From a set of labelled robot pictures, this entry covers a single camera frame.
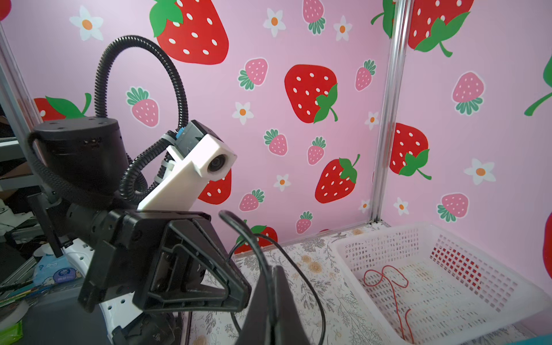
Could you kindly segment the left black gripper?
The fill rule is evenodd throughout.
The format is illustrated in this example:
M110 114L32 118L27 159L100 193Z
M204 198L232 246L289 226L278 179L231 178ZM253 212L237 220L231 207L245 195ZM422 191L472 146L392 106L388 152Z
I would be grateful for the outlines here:
M252 287L204 212L71 205L65 225L93 249L78 301L87 311L133 293L145 313L239 312Z

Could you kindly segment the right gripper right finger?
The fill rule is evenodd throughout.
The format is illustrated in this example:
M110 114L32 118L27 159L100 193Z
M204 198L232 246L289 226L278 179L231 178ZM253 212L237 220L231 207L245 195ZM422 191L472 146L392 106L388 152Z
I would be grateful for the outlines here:
M274 326L275 344L310 344L300 322L290 286L283 267L274 268L277 318Z

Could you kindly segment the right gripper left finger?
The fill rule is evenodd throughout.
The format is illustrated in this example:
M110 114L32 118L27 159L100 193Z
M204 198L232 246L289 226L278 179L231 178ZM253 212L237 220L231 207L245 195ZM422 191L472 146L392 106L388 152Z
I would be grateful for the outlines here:
M270 295L267 290L267 280L264 275L261 275L236 344L275 344L274 329L269 319L270 296L274 294Z

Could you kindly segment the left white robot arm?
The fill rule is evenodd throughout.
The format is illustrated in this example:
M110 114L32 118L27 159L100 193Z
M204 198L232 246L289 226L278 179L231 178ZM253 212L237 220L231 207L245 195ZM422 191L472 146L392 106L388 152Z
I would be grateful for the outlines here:
M236 155L192 122L131 161L115 119L42 123L29 161L51 194L30 203L57 256L85 280L78 301L100 309L113 344L169 344L175 315L238 312L251 286L230 260L208 214L192 205L227 175Z

